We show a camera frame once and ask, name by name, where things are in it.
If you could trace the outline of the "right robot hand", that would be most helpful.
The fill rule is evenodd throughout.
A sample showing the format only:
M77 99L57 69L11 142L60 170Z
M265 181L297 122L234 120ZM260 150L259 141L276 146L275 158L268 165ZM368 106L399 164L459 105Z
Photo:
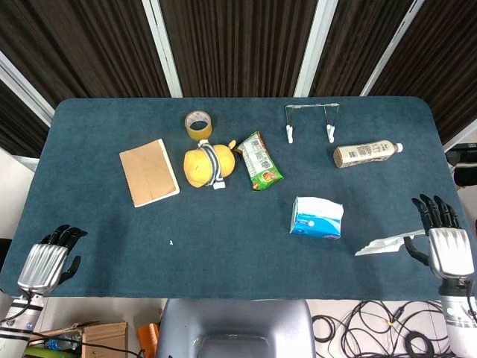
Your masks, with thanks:
M406 236L403 240L410 256L443 280L464 280L474 274L470 239L453 207L437 195L430 198L421 194L411 201L420 214L429 239L429 252L418 251L413 239Z

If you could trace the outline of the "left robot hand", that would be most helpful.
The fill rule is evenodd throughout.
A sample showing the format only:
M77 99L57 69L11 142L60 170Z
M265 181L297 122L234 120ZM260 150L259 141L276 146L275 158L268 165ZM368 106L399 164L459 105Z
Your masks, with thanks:
M76 256L66 271L64 265L78 240L87 234L78 227L63 224L33 245L17 281L20 291L29 297L45 296L74 277L81 256Z

